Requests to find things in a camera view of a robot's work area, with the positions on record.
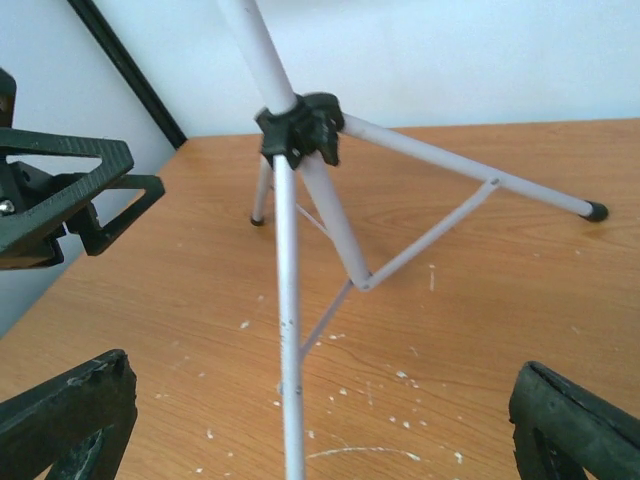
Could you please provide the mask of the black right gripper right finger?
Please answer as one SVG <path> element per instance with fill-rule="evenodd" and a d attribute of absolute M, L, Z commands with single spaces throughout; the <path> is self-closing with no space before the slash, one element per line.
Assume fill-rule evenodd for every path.
<path fill-rule="evenodd" d="M 639 477 L 639 419 L 539 362 L 520 369 L 509 420 L 522 479 Z"/>

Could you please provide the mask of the white tripod music stand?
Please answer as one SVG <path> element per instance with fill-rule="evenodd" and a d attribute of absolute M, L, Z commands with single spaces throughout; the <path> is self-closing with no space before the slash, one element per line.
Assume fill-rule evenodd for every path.
<path fill-rule="evenodd" d="M 284 475 L 306 476 L 303 364 L 352 288 L 368 292 L 404 267 L 503 188 L 602 222 L 607 207 L 511 175 L 453 152 L 344 113 L 336 96 L 299 95 L 254 1 L 222 1 L 220 10 L 258 86 L 265 107 L 255 117 L 262 132 L 261 163 L 250 220 L 261 226 L 266 199 L 274 197 L 280 335 L 280 387 L 284 432 Z M 378 271 L 371 271 L 330 179 L 339 163 L 339 137 L 347 135 L 480 181 L 466 201 Z M 304 210 L 297 184 L 304 183 L 318 212 L 311 222 L 332 242 L 348 279 L 308 338 L 301 337 L 298 217 Z"/>

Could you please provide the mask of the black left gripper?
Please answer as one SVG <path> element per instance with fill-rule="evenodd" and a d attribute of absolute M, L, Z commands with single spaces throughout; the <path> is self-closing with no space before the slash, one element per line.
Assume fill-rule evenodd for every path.
<path fill-rule="evenodd" d="M 78 235 L 85 252 L 98 256 L 110 247 L 165 193 L 154 175 L 130 174 L 134 160 L 120 140 L 64 136 L 13 129 L 17 84 L 1 70 L 1 248 L 25 250 L 1 255 L 2 270 L 26 270 L 61 264 L 58 239 Z M 88 172 L 50 174 L 9 156 L 42 155 L 95 158 Z M 142 195 L 101 226 L 93 200 L 106 190 L 135 190 Z"/>

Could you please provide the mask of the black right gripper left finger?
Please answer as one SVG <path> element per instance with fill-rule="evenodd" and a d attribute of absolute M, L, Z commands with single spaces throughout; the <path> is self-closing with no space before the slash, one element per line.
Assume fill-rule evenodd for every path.
<path fill-rule="evenodd" d="M 1 477 L 114 479 L 138 410 L 137 377 L 107 351 L 1 403 Z"/>

